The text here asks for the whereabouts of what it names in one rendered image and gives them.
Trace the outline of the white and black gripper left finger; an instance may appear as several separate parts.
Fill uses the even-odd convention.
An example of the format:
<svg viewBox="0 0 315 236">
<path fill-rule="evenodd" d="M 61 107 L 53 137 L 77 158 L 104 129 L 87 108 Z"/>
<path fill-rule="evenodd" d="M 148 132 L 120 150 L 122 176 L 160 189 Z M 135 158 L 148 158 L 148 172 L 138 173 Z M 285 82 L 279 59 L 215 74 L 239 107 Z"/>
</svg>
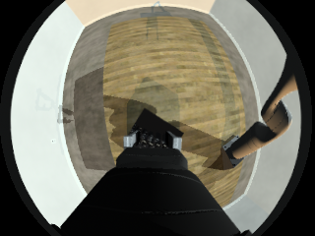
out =
<svg viewBox="0 0 315 236">
<path fill-rule="evenodd" d="M 140 131 L 135 131 L 129 136 L 123 137 L 123 145 L 125 148 L 134 148 L 140 142 Z"/>
</svg>

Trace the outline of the black lighting desk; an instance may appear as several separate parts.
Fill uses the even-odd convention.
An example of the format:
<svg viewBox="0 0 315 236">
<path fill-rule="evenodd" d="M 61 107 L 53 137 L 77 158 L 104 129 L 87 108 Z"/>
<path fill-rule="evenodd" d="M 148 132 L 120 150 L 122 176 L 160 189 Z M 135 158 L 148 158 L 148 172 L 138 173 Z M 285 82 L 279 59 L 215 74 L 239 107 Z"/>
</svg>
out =
<svg viewBox="0 0 315 236">
<path fill-rule="evenodd" d="M 146 108 L 128 135 L 135 131 L 141 131 L 140 142 L 136 148 L 169 148 L 165 142 L 165 131 L 171 132 L 176 137 L 182 137 L 184 134 Z"/>
</svg>

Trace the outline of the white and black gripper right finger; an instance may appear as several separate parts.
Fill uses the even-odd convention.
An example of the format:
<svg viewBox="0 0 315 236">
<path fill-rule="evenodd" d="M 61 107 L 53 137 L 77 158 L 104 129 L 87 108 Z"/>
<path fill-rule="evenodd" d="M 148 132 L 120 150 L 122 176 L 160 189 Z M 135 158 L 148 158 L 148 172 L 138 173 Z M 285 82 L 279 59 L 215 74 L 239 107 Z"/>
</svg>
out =
<svg viewBox="0 0 315 236">
<path fill-rule="evenodd" d="M 169 148 L 177 148 L 181 151 L 182 138 L 174 136 L 171 132 L 165 132 L 165 142 Z"/>
</svg>

